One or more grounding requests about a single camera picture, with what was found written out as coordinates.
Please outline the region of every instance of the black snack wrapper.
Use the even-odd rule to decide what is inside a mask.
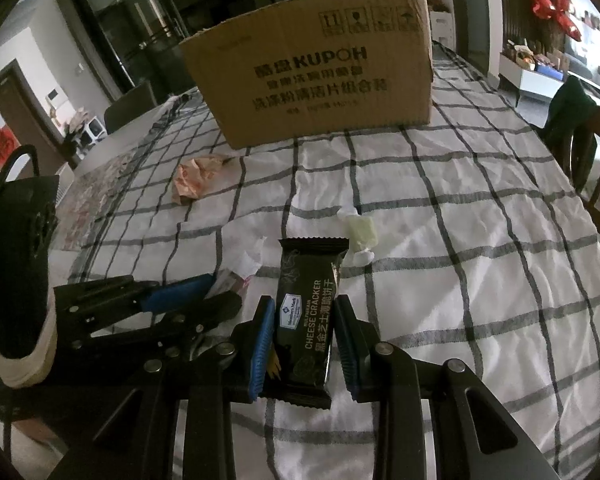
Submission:
[[[311,408],[331,407],[325,390],[331,357],[331,305],[347,238],[286,238],[276,295],[274,359],[263,396]]]

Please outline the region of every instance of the blue and white label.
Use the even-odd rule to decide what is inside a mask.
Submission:
[[[280,305],[280,328],[295,330],[302,316],[302,296],[285,294]]]

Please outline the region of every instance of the slatted wall panel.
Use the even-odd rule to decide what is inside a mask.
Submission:
[[[531,0],[502,0],[503,44],[515,37],[527,41],[542,41],[545,48],[550,46],[562,49],[564,35],[561,35],[553,23],[536,18],[531,10]]]

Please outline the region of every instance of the bag handle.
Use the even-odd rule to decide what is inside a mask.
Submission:
[[[40,176],[40,167],[38,166],[38,152],[36,151],[36,147],[33,144],[24,144],[23,146],[18,146],[15,150],[11,152],[9,158],[4,163],[2,169],[0,170],[0,186],[7,180],[7,176],[13,168],[13,165],[23,155],[29,155],[31,157],[31,162],[33,164],[33,175]]]

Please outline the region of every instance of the gray chair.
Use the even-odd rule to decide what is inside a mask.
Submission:
[[[144,81],[105,110],[104,124],[107,133],[112,134],[157,105],[151,83]]]

